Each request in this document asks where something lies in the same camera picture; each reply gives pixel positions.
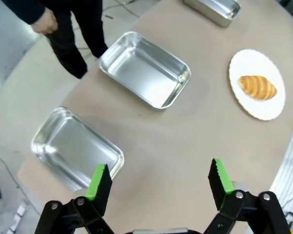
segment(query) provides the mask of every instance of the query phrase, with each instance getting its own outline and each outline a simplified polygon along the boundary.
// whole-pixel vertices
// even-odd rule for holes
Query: paper plate
[[[276,96],[266,101],[251,98],[238,83],[241,76],[266,77],[276,87]],[[271,120],[282,112],[285,102],[282,76],[273,62],[262,53],[255,50],[241,50],[236,53],[230,62],[229,78],[235,97],[250,115],[261,120]]]

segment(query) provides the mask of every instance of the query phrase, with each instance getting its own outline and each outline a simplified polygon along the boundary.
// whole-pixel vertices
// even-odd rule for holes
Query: black pants
[[[41,0],[51,9],[58,22],[58,30],[47,35],[51,47],[63,67],[73,76],[82,78],[87,64],[75,45],[71,22],[74,13],[91,53],[99,58],[106,50],[102,17],[102,0]]]

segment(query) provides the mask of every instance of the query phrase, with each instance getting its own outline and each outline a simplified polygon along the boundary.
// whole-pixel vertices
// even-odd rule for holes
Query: beige tabletop
[[[213,157],[254,195],[270,188],[293,131],[293,19],[273,0],[240,3],[228,28],[180,0],[162,0],[132,27],[191,69],[189,83],[168,109],[152,109],[98,65],[64,101],[124,152],[105,215],[116,233],[168,227],[203,232],[217,212],[207,178]],[[286,102],[274,120],[249,116],[230,89],[229,61],[247,48],[268,56],[283,76]],[[73,197],[33,155],[19,176],[42,202]]]

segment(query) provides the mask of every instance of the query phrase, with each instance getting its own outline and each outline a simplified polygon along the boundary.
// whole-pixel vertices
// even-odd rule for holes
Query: person's leg
[[[75,45],[75,36],[71,22],[71,12],[55,10],[54,15],[58,22],[58,29],[46,35],[51,47],[62,66],[73,76],[81,79],[87,72],[87,64]]]
[[[73,0],[72,11],[91,53],[99,58],[106,50],[102,17],[102,0]]]

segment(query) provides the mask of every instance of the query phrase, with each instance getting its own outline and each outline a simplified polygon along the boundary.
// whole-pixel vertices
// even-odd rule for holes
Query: silver tray
[[[184,0],[184,3],[221,27],[228,27],[241,9],[235,0]]]
[[[189,81],[189,67],[136,32],[122,35],[100,58],[100,68],[151,106],[164,109]]]
[[[113,178],[124,164],[123,152],[68,109],[55,109],[31,144],[50,171],[76,191],[87,188],[98,164],[107,164]]]

